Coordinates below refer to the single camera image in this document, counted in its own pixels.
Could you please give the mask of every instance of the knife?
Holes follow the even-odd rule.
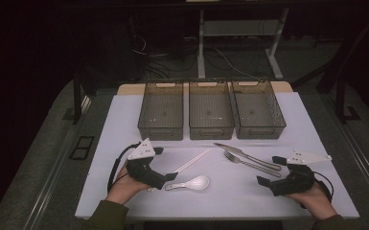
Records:
[[[271,163],[268,163],[268,162],[263,161],[263,160],[259,160],[259,159],[255,158],[253,156],[250,156],[250,155],[244,153],[242,150],[240,150],[238,148],[226,146],[226,145],[220,144],[220,143],[214,143],[214,144],[217,145],[217,146],[219,146],[219,147],[221,147],[221,148],[223,148],[224,150],[233,152],[233,153],[235,153],[235,154],[237,154],[239,156],[242,156],[242,157],[244,157],[246,159],[249,159],[249,160],[251,160],[253,162],[256,162],[256,163],[258,163],[258,164],[260,164],[262,166],[265,166],[267,168],[270,168],[270,169],[272,169],[274,171],[280,171],[282,169],[282,167],[279,166],[279,165],[275,165],[275,164],[271,164]]]

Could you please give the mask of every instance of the person's hand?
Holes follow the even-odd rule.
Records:
[[[308,191],[299,194],[286,195],[286,197],[292,198],[298,203],[303,204],[317,221],[337,215],[336,210],[327,199],[321,186],[316,182]]]
[[[127,173],[127,162],[125,162],[124,166],[119,171],[115,181],[105,200],[120,204],[127,203],[140,191],[150,188],[149,185],[130,177]]]

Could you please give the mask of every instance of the storage bin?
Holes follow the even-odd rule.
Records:
[[[232,80],[238,139],[278,139],[286,127],[270,81]]]
[[[189,92],[190,139],[231,139],[235,123],[227,80],[190,80]]]
[[[148,80],[138,128],[143,140],[183,139],[183,81]]]

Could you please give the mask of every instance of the white table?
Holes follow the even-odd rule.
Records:
[[[207,175],[210,185],[203,191],[155,190],[141,192],[126,204],[130,210],[127,220],[195,220],[195,219],[306,219],[307,210],[293,200],[273,196],[257,183],[256,175],[270,180],[279,178],[234,164],[223,156],[223,150],[213,143],[223,143],[265,161],[271,156],[289,157],[294,150],[328,155],[319,139],[311,119],[297,93],[288,87],[273,85],[287,127],[278,140],[238,140],[234,134],[226,141],[192,141],[188,128],[188,94],[184,99],[184,140],[153,141],[154,147],[163,147],[161,155],[154,157],[150,166],[157,172],[172,173],[208,148],[211,152],[180,173],[174,181],[183,182],[198,175]],[[100,200],[106,196],[106,184],[115,159],[127,146],[141,141],[137,128],[143,99],[143,85],[121,86],[114,97],[104,124],[91,168],[81,194],[76,217],[88,219]],[[340,180],[332,162],[310,165],[313,171],[327,176],[334,185],[333,205],[345,218],[358,218],[358,212]],[[282,178],[288,175],[283,167]]]

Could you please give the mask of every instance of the ceramic spoon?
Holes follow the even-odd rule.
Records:
[[[208,184],[209,184],[208,177],[205,175],[200,175],[184,183],[166,185],[164,189],[166,191],[173,190],[173,189],[179,189],[179,188],[188,188],[192,190],[203,190],[206,187],[208,187]]]

